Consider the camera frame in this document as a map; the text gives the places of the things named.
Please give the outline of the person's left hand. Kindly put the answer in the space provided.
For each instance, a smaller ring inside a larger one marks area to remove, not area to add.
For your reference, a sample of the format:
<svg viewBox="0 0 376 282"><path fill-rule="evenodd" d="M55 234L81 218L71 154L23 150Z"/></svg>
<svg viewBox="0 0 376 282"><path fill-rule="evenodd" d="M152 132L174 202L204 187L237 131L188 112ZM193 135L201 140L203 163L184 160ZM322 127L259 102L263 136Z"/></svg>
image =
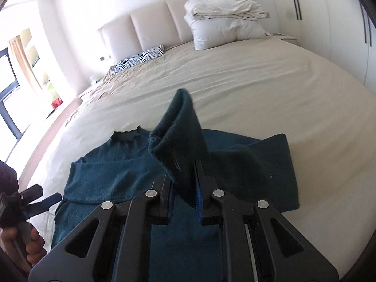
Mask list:
<svg viewBox="0 0 376 282"><path fill-rule="evenodd" d="M29 272L46 254L44 247L45 240L39 235L37 229L30 223L25 224L25 229L29 232L26 236L27 244L21 237L21 248L18 245L18 230L14 227L1 229L1 244L5 253L12 262L21 270Z"/></svg>

